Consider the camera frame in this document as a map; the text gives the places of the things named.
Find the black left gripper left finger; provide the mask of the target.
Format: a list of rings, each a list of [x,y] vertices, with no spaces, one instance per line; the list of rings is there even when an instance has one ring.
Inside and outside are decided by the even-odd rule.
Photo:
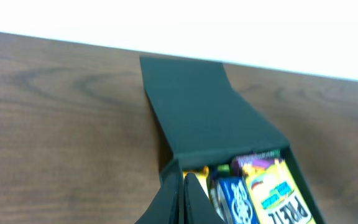
[[[170,174],[144,214],[135,224],[176,224],[179,214],[179,186],[177,174]]]

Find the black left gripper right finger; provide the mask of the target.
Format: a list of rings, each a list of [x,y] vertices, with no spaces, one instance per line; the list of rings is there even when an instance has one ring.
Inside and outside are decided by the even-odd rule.
[[[225,224],[206,196],[194,173],[188,173],[184,183],[186,224]]]

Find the blue Eclipse mints tin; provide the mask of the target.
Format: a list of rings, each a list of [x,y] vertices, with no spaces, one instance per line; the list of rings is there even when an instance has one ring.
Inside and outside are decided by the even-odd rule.
[[[218,180],[218,202],[228,224],[259,224],[250,195],[242,177]]]

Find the green Pretz snack box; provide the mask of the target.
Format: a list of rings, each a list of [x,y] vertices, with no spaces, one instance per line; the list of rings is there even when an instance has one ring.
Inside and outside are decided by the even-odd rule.
[[[260,223],[316,224],[280,150],[236,156],[231,169],[243,176]]]

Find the black gift box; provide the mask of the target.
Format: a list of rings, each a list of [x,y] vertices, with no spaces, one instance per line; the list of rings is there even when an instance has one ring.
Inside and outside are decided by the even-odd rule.
[[[218,165],[231,167],[236,156],[276,149],[316,223],[324,222],[289,140],[232,89],[221,63],[142,56],[140,66],[144,90],[161,129],[166,158],[159,173],[161,186],[170,174],[180,179],[178,223],[185,223],[183,171],[208,166],[209,192],[210,178],[216,185],[222,179],[216,177]],[[243,178],[232,169],[230,177]]]

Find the small yellow snack packet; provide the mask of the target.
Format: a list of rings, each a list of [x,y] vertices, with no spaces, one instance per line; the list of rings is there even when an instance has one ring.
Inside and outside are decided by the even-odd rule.
[[[209,176],[209,167],[204,166],[202,169],[185,170],[183,171],[183,178],[185,178],[189,173],[193,173],[196,176],[206,196],[209,197],[207,181]]]

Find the green Haribo gummy bag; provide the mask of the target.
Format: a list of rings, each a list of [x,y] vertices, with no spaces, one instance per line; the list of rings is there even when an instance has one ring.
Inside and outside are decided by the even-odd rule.
[[[221,164],[216,167],[216,177],[230,177],[231,176],[231,167],[229,164]]]

